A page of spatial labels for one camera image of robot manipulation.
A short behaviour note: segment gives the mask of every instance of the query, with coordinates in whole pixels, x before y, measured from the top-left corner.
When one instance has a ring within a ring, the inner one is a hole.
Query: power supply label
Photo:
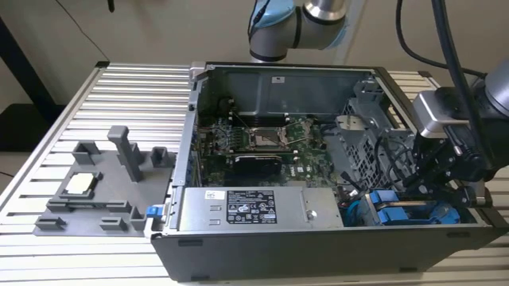
[[[228,217],[232,224],[278,223],[274,191],[228,191]]]

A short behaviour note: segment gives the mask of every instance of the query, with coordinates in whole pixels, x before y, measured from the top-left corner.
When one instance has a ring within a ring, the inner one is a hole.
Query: black cable
[[[248,22],[248,39],[252,39],[252,36],[250,36],[250,33],[252,33],[252,19],[253,19],[253,14],[256,13],[257,4],[258,4],[258,0],[254,0],[253,11],[252,11],[252,15],[249,16],[249,22]]]
[[[226,131],[225,131],[222,128],[220,128],[220,127],[199,127],[199,128],[201,128],[201,129],[206,129],[206,130],[217,129],[217,130],[222,131],[224,134],[225,134],[225,137],[226,137],[226,147],[225,147],[225,148],[228,148],[228,147],[230,146],[230,137],[229,137],[229,133],[226,133]]]
[[[262,20],[262,17],[264,17],[264,14],[265,14],[265,10],[268,9],[269,3],[270,3],[270,0],[268,0],[268,2],[265,2],[264,7],[258,11],[258,13],[257,13],[257,15],[256,15],[256,17],[253,19],[253,25],[252,25],[252,29],[249,31],[249,41],[252,41],[253,35],[256,33],[256,25]]]
[[[11,174],[8,174],[8,173],[6,173],[6,172],[3,172],[3,171],[0,171],[0,174],[3,174],[3,175],[6,175],[6,176],[8,176],[8,177],[15,177],[15,175],[11,175]]]
[[[103,56],[106,57],[106,59],[110,61],[110,58],[107,57],[107,55],[105,54],[103,50],[101,49],[101,47],[98,46],[98,44],[93,41],[93,39],[89,37],[87,33],[83,31],[82,29],[82,26],[81,24],[78,24],[75,18],[73,17],[70,11],[66,9],[66,7],[63,6],[63,4],[61,3],[59,0],[55,0],[55,2],[59,4],[59,6],[62,7],[62,9],[66,11],[67,15],[70,16],[71,20],[74,21],[74,23],[77,24],[77,27],[79,28],[82,34],[87,37],[87,39],[90,40],[90,42],[93,43],[93,45],[97,47],[97,49],[99,50],[99,52],[103,54]]]
[[[411,49],[411,47],[407,45],[405,38],[404,38],[404,32],[403,32],[403,25],[401,25],[401,11],[403,11],[403,5],[404,0],[399,0],[399,3],[396,5],[396,34],[399,35],[399,41],[400,45],[404,48],[408,55],[415,58],[416,60],[421,61],[425,64],[429,64],[435,67],[440,67],[443,69],[448,69],[448,65],[444,63],[439,63],[437,61],[433,61],[417,53]],[[461,69],[464,73],[472,74],[473,76],[479,76],[483,79],[487,77],[487,73],[483,73],[480,71],[472,70],[472,69]]]
[[[344,171],[344,172],[340,174],[340,176],[342,177],[342,179],[344,179],[345,181],[348,181],[348,182],[350,183],[350,185],[353,185],[353,187],[354,187],[360,192],[364,190],[364,187],[361,187],[361,185],[358,184],[358,182],[356,182],[356,181],[352,179],[352,177],[350,177],[350,175],[349,175],[349,173],[348,173],[346,171]]]
[[[381,142],[382,142],[382,135],[378,136],[377,141],[374,143],[374,171],[378,172],[378,178],[377,178],[377,183],[373,184],[372,186],[373,188],[378,186],[384,177],[382,168],[381,168],[381,158],[380,158]]]
[[[461,72],[463,69],[455,48],[455,41],[452,36],[452,30],[449,27],[448,10],[445,7],[445,2],[444,0],[433,0],[432,5],[433,14],[436,16],[440,43],[443,47],[445,61],[449,66],[449,73],[452,74],[453,83],[459,91],[461,105],[469,117],[471,130],[475,137],[476,145],[480,149],[481,155],[485,158],[487,169],[489,170],[492,168],[493,153],[489,141],[487,139],[488,136],[481,120],[481,115],[479,114],[479,106],[475,101],[472,90],[469,89],[469,85],[467,83],[465,75]]]

